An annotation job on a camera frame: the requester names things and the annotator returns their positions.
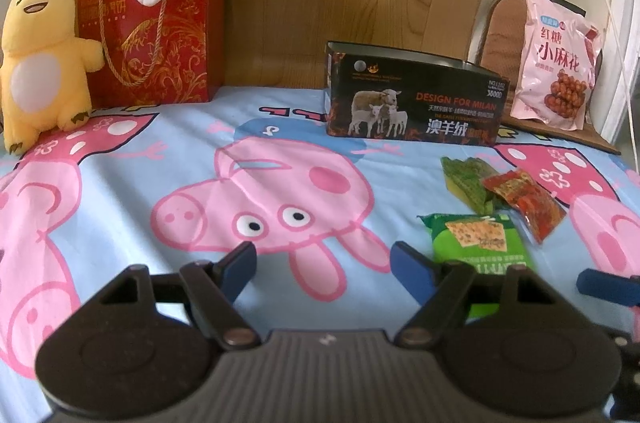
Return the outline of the brown seat cushion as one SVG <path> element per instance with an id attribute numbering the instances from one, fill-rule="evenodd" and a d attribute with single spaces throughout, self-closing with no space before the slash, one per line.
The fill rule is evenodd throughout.
<path id="1" fill-rule="evenodd" d="M 475 63 L 509 81 L 508 97 L 506 97 L 501 123 L 508 128 L 515 128 L 538 137 L 570 140 L 619 156 L 620 150 L 607 142 L 588 119 L 585 120 L 582 130 L 562 131 L 549 128 L 548 125 L 538 121 L 518 120 L 511 117 L 514 91 L 520 75 L 525 21 L 525 0 L 494 0 L 489 7 L 483 34 L 480 37 Z"/>

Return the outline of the green cracker packet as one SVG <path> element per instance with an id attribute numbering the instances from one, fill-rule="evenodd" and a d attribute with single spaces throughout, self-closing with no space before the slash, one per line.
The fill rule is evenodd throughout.
<path id="1" fill-rule="evenodd" d="M 481 275 L 504 275 L 511 265 L 535 268 L 506 214 L 494 216 L 434 213 L 420 216 L 432 238 L 436 263 L 464 261 Z"/>

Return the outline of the red snack packet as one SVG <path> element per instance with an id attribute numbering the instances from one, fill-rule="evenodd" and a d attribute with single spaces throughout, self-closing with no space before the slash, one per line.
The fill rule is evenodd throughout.
<path id="1" fill-rule="evenodd" d="M 565 217 L 560 203 L 523 170 L 483 178 L 482 184 L 522 215 L 537 243 L 543 243 Z"/>

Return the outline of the Peppa Pig bed sheet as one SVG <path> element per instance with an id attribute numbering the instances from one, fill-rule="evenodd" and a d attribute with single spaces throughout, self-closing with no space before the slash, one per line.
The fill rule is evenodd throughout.
<path id="1" fill-rule="evenodd" d="M 495 147 L 340 138 L 314 90 L 228 87 L 212 102 L 98 111 L 70 134 L 1 158 L 1 417 L 38 422 L 41 342 L 127 266 L 173 273 L 258 252 L 236 308 L 259 332 L 396 332 L 416 301 L 390 248 L 432 243 L 424 218 L 466 214 L 442 160 L 522 169 L 566 209 L 525 259 L 602 325 L 637 333 L 635 310 L 577 291 L 588 268 L 639 270 L 639 177 L 612 154 L 503 130 Z"/>

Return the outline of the black sheep print box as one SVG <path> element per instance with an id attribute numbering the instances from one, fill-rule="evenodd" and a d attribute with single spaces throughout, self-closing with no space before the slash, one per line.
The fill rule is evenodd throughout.
<path id="1" fill-rule="evenodd" d="M 509 81 L 415 50 L 326 44 L 326 128 L 335 137 L 471 146 L 496 142 Z"/>

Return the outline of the green leafy snack packet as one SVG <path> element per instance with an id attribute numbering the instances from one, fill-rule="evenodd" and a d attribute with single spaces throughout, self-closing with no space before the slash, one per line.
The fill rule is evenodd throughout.
<path id="1" fill-rule="evenodd" d="M 477 215 L 494 215 L 506 208 L 506 202 L 488 190 L 483 180 L 498 172 L 479 158 L 440 159 L 447 189 Z"/>

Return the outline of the yellow plush toy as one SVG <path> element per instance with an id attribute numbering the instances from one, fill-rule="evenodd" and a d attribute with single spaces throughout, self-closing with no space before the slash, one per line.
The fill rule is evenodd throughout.
<path id="1" fill-rule="evenodd" d="M 105 65 L 100 42 L 75 34 L 75 0 L 12 0 L 1 38 L 3 139 L 24 154 L 39 136 L 89 120 L 87 76 Z"/>

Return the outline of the pink snack bag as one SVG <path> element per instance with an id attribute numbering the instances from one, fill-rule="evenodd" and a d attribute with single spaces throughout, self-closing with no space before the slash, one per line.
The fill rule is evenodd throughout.
<path id="1" fill-rule="evenodd" d="M 520 73 L 511 116 L 561 131 L 584 127 L 602 50 L 599 29 L 550 0 L 525 0 Z"/>

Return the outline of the red gift bag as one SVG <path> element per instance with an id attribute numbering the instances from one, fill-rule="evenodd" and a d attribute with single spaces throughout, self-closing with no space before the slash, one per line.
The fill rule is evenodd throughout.
<path id="1" fill-rule="evenodd" d="M 224 0 L 77 0 L 77 23 L 104 51 L 96 109 L 209 102 L 224 85 Z"/>

